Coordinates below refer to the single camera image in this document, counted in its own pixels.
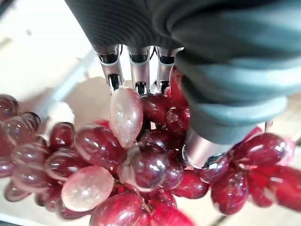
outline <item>red grape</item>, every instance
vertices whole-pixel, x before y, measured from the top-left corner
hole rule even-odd
[[[24,165],[37,170],[43,170],[48,154],[49,149],[47,147],[28,143],[13,149],[11,159],[15,165]]]
[[[141,216],[138,218],[134,226],[151,226],[151,215],[142,209]]]
[[[47,193],[36,193],[34,194],[34,202],[38,206],[44,206],[44,201],[46,199]]]
[[[0,95],[0,121],[19,114],[19,104],[15,98],[10,95]]]
[[[48,191],[44,200],[44,206],[49,212],[55,212],[55,204],[61,197],[62,186],[57,184]]]
[[[116,173],[117,166],[126,157],[126,150],[111,130],[97,125],[86,125],[75,134],[74,145],[89,163]]]
[[[248,197],[247,174],[237,169],[229,171],[212,185],[214,206],[225,215],[237,213]]]
[[[169,164],[166,167],[166,178],[160,184],[160,187],[164,190],[176,188],[182,182],[183,175],[182,165],[176,159],[169,158]]]
[[[151,226],[194,226],[180,211],[164,204],[155,208],[150,222]]]
[[[184,145],[184,136],[177,135],[165,128],[146,131],[140,141],[156,144],[163,148],[171,157],[175,157]]]
[[[173,101],[180,106],[186,107],[188,106],[188,103],[182,91],[182,76],[183,74],[176,68],[176,66],[173,66],[169,77],[170,91]]]
[[[12,181],[10,181],[10,183],[5,187],[4,190],[4,197],[9,202],[20,201],[30,194],[30,192],[26,192],[16,187]]]
[[[175,133],[186,133],[189,126],[190,111],[188,108],[172,107],[166,113],[166,128]]]
[[[263,133],[262,129],[259,126],[256,126],[249,134],[241,141],[241,143],[245,143],[249,138],[253,137],[256,134]]]
[[[285,155],[286,143],[277,135],[262,133],[240,145],[233,160],[244,165],[275,165]]]
[[[47,141],[39,135],[34,136],[32,142],[35,143],[35,144],[39,144],[41,146],[47,147]]]
[[[250,179],[263,186],[265,195],[279,205],[301,212],[300,170],[280,165],[260,166],[250,171]]]
[[[249,200],[259,207],[270,207],[273,202],[264,193],[264,187],[248,177]]]
[[[41,123],[40,117],[34,112],[25,112],[21,115],[22,118],[26,119],[32,126],[33,131],[37,132]]]
[[[31,193],[43,193],[54,182],[43,170],[28,166],[16,167],[12,175],[12,181],[18,188]]]
[[[9,155],[0,156],[0,178],[9,177],[13,174],[15,165]]]
[[[197,173],[185,169],[182,182],[172,190],[172,193],[179,197],[199,199],[206,195],[208,189],[209,184],[203,182]]]
[[[103,167],[88,166],[72,174],[64,183],[62,200],[73,211],[87,211],[106,200],[114,179]]]
[[[93,122],[93,124],[96,124],[98,126],[102,126],[102,127],[105,127],[107,129],[110,129],[110,123],[108,120],[106,119],[97,119]]]
[[[53,179],[67,180],[71,174],[88,165],[80,156],[77,157],[69,152],[57,151],[46,160],[45,170]]]
[[[169,98],[172,99],[170,87],[166,87],[166,89],[165,89],[165,91],[164,91],[164,94],[165,94],[166,96],[168,96]]]
[[[124,193],[126,191],[129,191],[129,189],[124,184],[115,181],[114,182],[114,187],[113,187],[109,197],[112,197],[112,196],[117,195],[117,194]]]
[[[141,97],[144,118],[165,125],[166,112],[174,106],[172,100],[164,94],[148,93]]]
[[[147,198],[147,202],[152,209],[156,208],[161,204],[177,208],[177,202],[170,191],[157,190],[155,193],[149,194]]]
[[[22,145],[33,140],[34,130],[31,124],[20,116],[15,116],[3,122],[3,130],[11,145]]]
[[[151,191],[166,177],[168,155],[157,145],[139,142],[128,150],[127,159],[119,169],[119,178],[141,191]]]
[[[96,207],[89,226],[133,226],[142,214],[142,200],[127,192],[108,198]]]
[[[210,162],[208,166],[202,169],[194,169],[194,171],[201,177],[201,179],[209,184],[220,180],[228,171],[230,163],[230,156],[225,154],[215,161]]]
[[[74,126],[69,122],[59,122],[50,132],[50,146],[55,151],[61,146],[70,147],[73,143],[73,137]]]
[[[65,219],[65,220],[79,219],[86,215],[92,214],[93,211],[94,211],[94,209],[84,211],[84,212],[72,211],[65,207],[61,198],[59,198],[55,203],[55,212],[56,212],[57,216],[62,219]]]

